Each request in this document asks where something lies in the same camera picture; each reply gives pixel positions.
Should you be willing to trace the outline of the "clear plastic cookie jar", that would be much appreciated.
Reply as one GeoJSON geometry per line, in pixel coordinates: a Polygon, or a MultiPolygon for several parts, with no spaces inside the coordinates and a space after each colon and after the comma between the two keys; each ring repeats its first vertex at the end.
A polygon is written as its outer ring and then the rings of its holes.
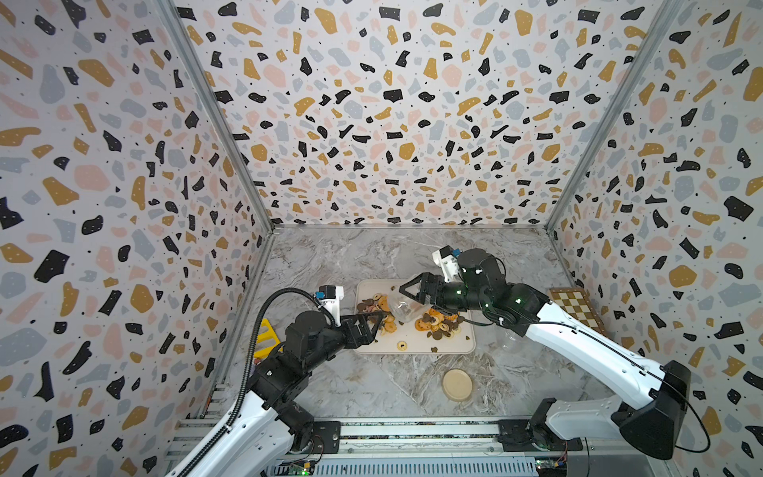
{"type": "Polygon", "coordinates": [[[415,321],[425,312],[425,306],[406,297],[393,298],[391,304],[391,314],[400,324],[415,321]]]}

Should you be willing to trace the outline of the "round beige jar lid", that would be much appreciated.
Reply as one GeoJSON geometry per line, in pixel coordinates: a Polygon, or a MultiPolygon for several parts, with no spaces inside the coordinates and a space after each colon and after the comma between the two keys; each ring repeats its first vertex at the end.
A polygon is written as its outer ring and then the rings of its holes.
{"type": "Polygon", "coordinates": [[[470,399],[474,384],[471,377],[461,369],[452,369],[443,375],[441,386],[444,395],[451,401],[467,401],[470,399]]]}

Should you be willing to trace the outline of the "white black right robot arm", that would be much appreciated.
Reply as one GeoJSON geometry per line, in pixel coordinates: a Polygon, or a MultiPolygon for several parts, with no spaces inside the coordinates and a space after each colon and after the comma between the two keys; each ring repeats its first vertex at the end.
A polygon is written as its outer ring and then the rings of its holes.
{"type": "Polygon", "coordinates": [[[572,318],[546,294],[506,278],[502,262],[482,250],[450,246],[433,254],[440,273],[423,272],[399,293],[443,314],[478,311],[489,322],[540,343],[614,393],[596,401],[544,399],[518,442],[538,449],[574,439],[622,439],[643,454],[673,458],[689,405],[689,369],[661,365],[572,318]]]}

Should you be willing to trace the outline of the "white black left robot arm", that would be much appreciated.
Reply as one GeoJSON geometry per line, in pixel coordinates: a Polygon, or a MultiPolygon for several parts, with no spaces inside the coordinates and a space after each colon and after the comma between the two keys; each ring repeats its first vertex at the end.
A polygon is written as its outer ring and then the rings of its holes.
{"type": "Polygon", "coordinates": [[[258,476],[288,451],[311,442],[314,417],[296,403],[312,372],[343,350],[375,342],[387,313],[345,315],[331,324],[320,311],[300,313],[282,346],[250,372],[244,393],[219,423],[169,472],[171,476],[258,476]]]}

